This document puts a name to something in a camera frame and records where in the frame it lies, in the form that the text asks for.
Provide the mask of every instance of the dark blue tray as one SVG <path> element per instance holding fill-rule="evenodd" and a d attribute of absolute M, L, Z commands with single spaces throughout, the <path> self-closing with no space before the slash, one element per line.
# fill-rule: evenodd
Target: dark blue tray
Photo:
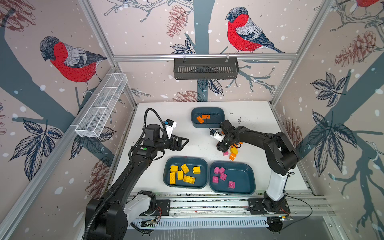
<path fill-rule="evenodd" d="M 190 184 L 188 182 L 183 182 L 183 180 L 177 179 L 176 173 L 176 184 L 169 184 L 169 173 L 171 165 L 179 166 L 179 170 L 181 170 L 181 165 L 186 164 L 189 168 L 189 172 L 185 175 L 190 177 L 195 177 L 195 184 Z M 193 167 L 200 167 L 200 174 L 193 174 Z M 197 157 L 171 157 L 166 162 L 166 166 L 164 168 L 163 181 L 165 185 L 170 187 L 183 187 L 183 188 L 195 188 L 201 189 L 205 187 L 208 180 L 208 164 L 204 159 Z"/>
<path fill-rule="evenodd" d="M 218 183 L 212 183 L 212 177 L 220 174 L 215 174 L 215 167 L 223 167 L 227 178 L 225 181 L 219 179 Z M 209 169 L 209 186 L 214 192 L 226 194 L 245 194 L 251 195 L 255 189 L 255 177 L 250 166 L 240 162 L 213 162 Z M 235 182 L 235 189 L 228 188 L 229 181 Z"/>
<path fill-rule="evenodd" d="M 210 119 L 204 119 L 204 123 L 199 123 L 196 119 L 201 115 L 211 115 Z M 225 121 L 224 111 L 216 107 L 199 107 L 194 108 L 191 113 L 191 120 L 194 127 L 197 128 L 217 128 L 220 123 Z"/>

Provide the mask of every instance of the pink block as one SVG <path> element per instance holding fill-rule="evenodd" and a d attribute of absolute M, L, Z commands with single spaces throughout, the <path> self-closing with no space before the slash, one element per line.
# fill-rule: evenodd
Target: pink block
<path fill-rule="evenodd" d="M 212 183 L 218 183 L 218 177 L 212 177 Z"/>
<path fill-rule="evenodd" d="M 227 175 L 226 175 L 225 173 L 222 173 L 222 174 L 220 175 L 220 179 L 221 179 L 221 180 L 225 181 L 226 178 L 227 178 Z"/>
<path fill-rule="evenodd" d="M 235 182 L 229 181 L 228 187 L 235 189 Z"/>

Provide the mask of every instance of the white table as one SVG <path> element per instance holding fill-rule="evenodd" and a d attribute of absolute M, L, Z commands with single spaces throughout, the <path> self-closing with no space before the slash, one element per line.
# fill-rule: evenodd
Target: white table
<path fill-rule="evenodd" d="M 266 101 L 239 101 L 239 102 L 197 102 L 197 103 L 139 103 L 123 153 L 116 169 L 113 182 L 119 177 L 129 162 L 128 151 L 136 143 L 143 127 L 144 112 L 147 108 L 153 108 L 163 121 L 171 119 L 177 122 L 173 134 L 189 139 L 187 145 L 181 150 L 165 150 L 163 158 L 153 161 L 151 166 L 143 173 L 132 193 L 141 190 L 156 192 L 157 194 L 212 194 L 209 184 L 202 189 L 184 189 L 169 187 L 163 182 L 164 166 L 167 160 L 174 156 L 199 157 L 204 159 L 208 166 L 214 161 L 230 161 L 228 156 L 216 148 L 217 140 L 209 135 L 208 128 L 195 128 L 191 122 L 191 111 L 196 107 L 219 107 L 224 110 L 225 119 L 235 127 L 241 125 L 251 130 L 277 133 L 280 128 Z M 151 111 L 147 116 L 148 124 L 160 124 Z M 261 148 L 250 144 L 243 144 L 239 149 L 235 162 L 248 164 L 255 175 L 256 191 L 263 192 L 268 187 L 271 169 L 268 166 L 265 152 Z M 286 190 L 307 190 L 307 186 L 298 168 L 293 170 L 294 175 L 288 179 Z"/>

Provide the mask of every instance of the dark gray hanging basket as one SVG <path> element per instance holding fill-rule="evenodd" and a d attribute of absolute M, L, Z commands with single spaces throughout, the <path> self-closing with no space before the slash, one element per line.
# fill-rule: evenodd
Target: dark gray hanging basket
<path fill-rule="evenodd" d="M 235 79 L 239 73 L 237 58 L 175 58 L 175 79 Z"/>

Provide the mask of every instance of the white mesh basket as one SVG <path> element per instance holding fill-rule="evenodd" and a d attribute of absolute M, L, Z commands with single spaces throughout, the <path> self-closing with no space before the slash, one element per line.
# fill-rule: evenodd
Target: white mesh basket
<path fill-rule="evenodd" d="M 100 136 L 127 81 L 127 76 L 123 73 L 111 74 L 107 83 L 77 126 L 75 131 L 79 136 Z"/>

